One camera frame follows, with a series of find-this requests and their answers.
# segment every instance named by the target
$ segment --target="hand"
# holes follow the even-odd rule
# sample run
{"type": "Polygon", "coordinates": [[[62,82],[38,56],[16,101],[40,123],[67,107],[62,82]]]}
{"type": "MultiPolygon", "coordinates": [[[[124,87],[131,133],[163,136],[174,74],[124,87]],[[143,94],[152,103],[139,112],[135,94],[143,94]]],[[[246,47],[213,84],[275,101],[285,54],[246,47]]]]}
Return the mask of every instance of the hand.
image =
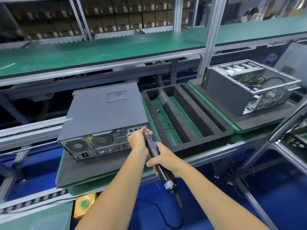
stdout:
{"type": "Polygon", "coordinates": [[[149,161],[146,162],[146,165],[148,167],[153,166],[153,170],[156,175],[158,175],[158,172],[156,170],[156,167],[154,165],[160,164],[164,168],[172,171],[172,173],[177,177],[180,178],[180,170],[182,166],[186,164],[183,160],[181,160],[178,156],[176,156],[171,150],[169,150],[166,146],[164,146],[160,142],[156,142],[160,155],[154,158],[151,158],[149,161]]]}
{"type": "Polygon", "coordinates": [[[147,134],[152,135],[153,132],[146,127],[142,127],[141,129],[133,132],[132,135],[128,137],[128,142],[130,144],[130,147],[133,150],[139,151],[141,153],[144,152],[144,154],[147,156],[148,155],[148,149],[145,146],[145,140],[144,140],[144,135],[143,132],[147,132],[147,134]]]}

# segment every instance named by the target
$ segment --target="left hand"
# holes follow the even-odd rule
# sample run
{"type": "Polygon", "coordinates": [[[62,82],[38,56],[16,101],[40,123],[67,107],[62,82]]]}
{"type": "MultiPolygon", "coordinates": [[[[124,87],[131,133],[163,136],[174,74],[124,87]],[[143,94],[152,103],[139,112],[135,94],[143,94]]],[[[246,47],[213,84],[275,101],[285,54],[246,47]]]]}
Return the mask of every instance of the left hand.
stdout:
{"type": "Polygon", "coordinates": [[[145,140],[143,132],[147,132],[147,134],[152,135],[153,132],[146,127],[143,127],[137,131],[135,131],[132,135],[128,137],[128,142],[130,144],[130,147],[133,150],[139,151],[141,153],[144,153],[146,156],[148,155],[148,149],[145,146],[145,140]]]}

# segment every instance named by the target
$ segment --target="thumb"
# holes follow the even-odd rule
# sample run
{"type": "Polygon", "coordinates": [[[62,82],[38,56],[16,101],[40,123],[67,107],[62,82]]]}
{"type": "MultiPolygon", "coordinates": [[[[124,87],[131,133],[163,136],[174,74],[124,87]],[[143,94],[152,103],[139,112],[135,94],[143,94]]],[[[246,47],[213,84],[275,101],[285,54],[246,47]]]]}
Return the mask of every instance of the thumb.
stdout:
{"type": "Polygon", "coordinates": [[[154,165],[159,164],[160,163],[160,157],[161,156],[157,156],[157,157],[151,158],[149,161],[146,162],[146,166],[147,167],[152,167],[154,165]]]}

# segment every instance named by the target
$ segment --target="green button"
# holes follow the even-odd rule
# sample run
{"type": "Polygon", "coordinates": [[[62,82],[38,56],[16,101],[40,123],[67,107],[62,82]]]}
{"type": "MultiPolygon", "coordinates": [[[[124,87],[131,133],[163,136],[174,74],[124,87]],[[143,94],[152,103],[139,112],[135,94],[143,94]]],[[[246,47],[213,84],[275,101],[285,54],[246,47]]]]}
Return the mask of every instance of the green button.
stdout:
{"type": "Polygon", "coordinates": [[[87,205],[88,205],[87,199],[84,199],[84,200],[80,203],[80,207],[81,207],[81,208],[85,208],[87,205]]]}

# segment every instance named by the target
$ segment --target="perforated vent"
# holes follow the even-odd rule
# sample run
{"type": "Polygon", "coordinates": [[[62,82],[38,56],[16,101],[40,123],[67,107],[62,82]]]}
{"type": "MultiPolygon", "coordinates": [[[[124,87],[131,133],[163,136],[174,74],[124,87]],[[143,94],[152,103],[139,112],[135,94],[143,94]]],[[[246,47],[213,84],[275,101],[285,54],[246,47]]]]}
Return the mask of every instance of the perforated vent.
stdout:
{"type": "Polygon", "coordinates": [[[128,95],[126,90],[111,92],[106,95],[106,103],[119,102],[127,99],[128,95]]]}
{"type": "Polygon", "coordinates": [[[114,142],[114,137],[111,134],[93,136],[90,142],[96,147],[105,147],[114,142]]]}
{"type": "Polygon", "coordinates": [[[83,151],[87,151],[88,149],[90,149],[87,143],[81,139],[76,139],[76,140],[67,142],[66,147],[71,152],[83,152],[83,151]]]}

